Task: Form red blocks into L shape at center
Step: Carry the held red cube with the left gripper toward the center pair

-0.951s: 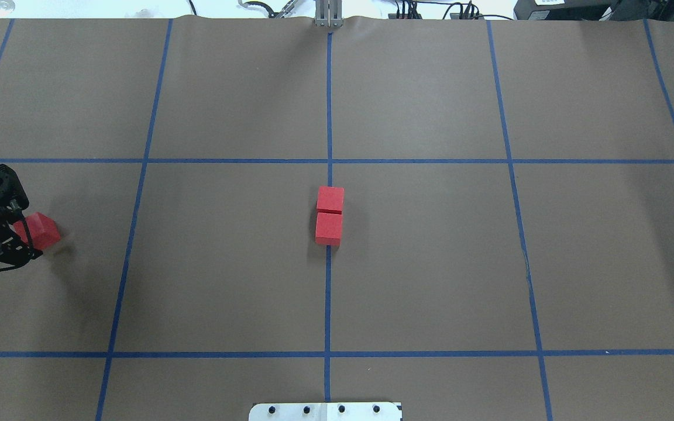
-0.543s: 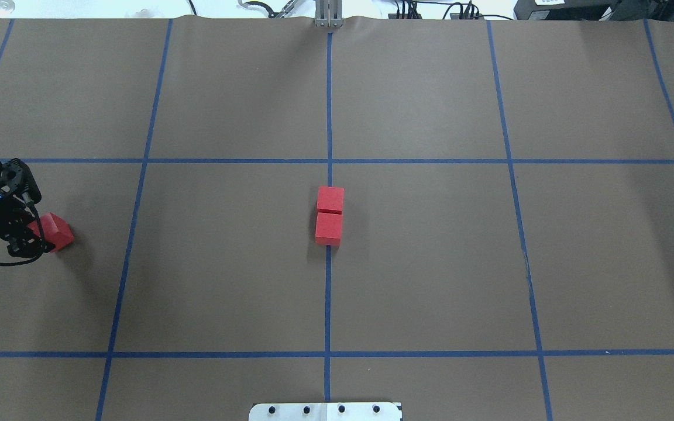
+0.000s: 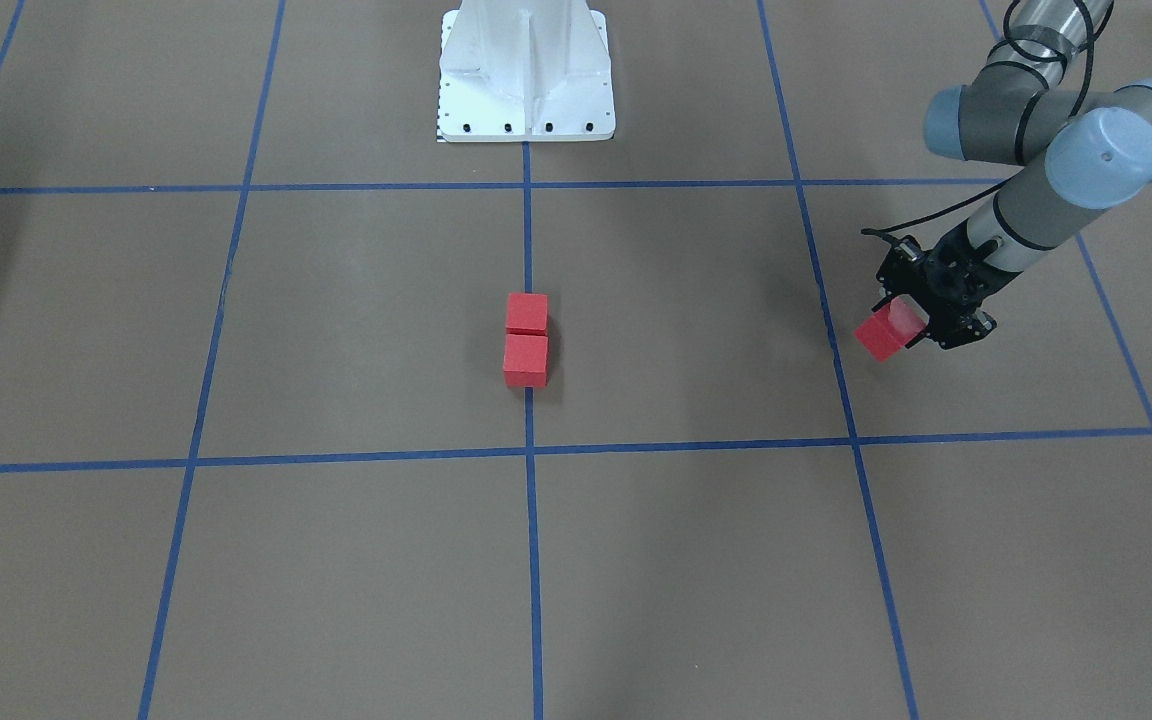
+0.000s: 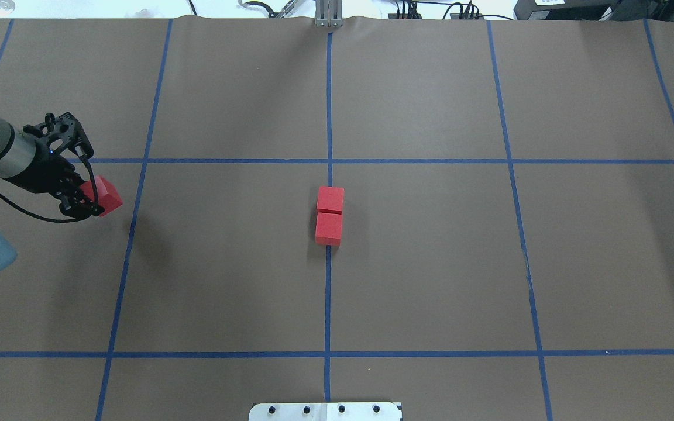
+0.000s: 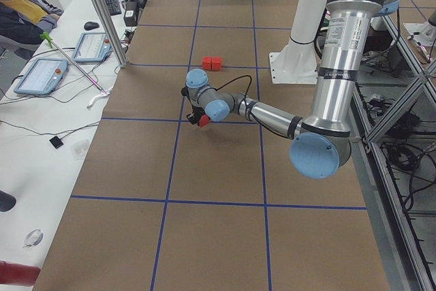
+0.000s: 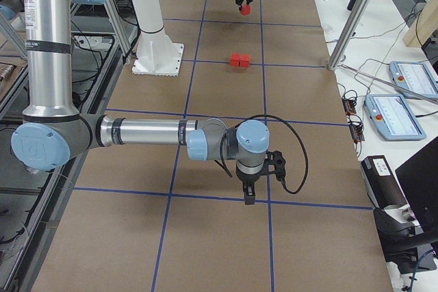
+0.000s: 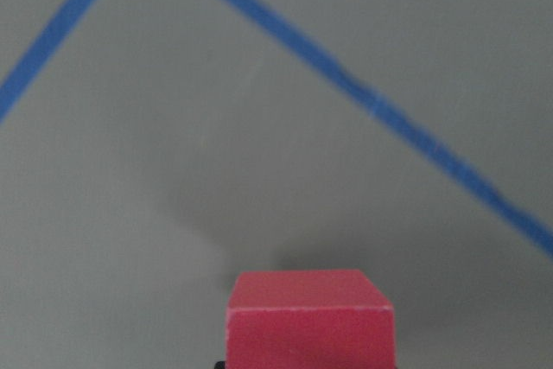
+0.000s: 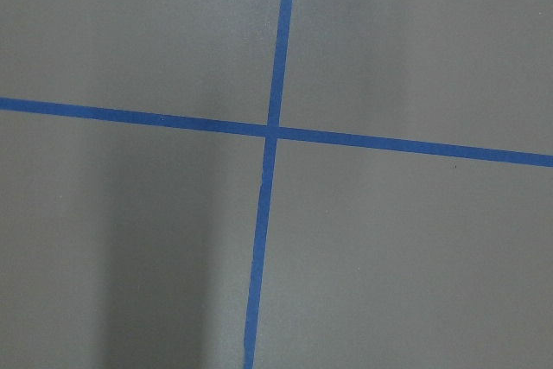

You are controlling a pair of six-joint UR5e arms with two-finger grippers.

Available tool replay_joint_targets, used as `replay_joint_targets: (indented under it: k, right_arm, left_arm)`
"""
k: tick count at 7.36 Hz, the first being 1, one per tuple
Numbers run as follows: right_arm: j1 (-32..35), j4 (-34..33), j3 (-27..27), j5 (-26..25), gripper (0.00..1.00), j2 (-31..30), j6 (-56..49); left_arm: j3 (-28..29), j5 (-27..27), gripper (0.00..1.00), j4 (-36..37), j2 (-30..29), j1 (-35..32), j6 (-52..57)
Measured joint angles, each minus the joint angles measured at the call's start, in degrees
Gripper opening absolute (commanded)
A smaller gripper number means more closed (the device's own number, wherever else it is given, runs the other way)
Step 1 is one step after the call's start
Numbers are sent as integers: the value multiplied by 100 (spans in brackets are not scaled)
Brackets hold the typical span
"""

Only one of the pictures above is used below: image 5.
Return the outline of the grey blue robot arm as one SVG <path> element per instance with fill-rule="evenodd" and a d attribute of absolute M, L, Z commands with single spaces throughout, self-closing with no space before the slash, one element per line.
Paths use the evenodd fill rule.
<path fill-rule="evenodd" d="M 310 115 L 302 118 L 251 99 L 221 93 L 207 73 L 187 73 L 181 93 L 192 105 L 189 121 L 219 122 L 229 114 L 255 121 L 291 140 L 290 160 L 312 179 L 333 175 L 351 155 L 346 121 L 371 20 L 393 13 L 399 0 L 299 0 L 288 44 L 270 54 L 275 84 L 313 85 Z"/>

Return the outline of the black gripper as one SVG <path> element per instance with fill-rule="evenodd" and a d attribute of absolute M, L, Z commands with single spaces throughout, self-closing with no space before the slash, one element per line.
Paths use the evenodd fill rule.
<path fill-rule="evenodd" d="M 206 113 L 202 107 L 195 106 L 194 104 L 191 105 L 191 108 L 192 113 L 187 115 L 187 119 L 192 125 L 199 126 L 200 117 Z"/>

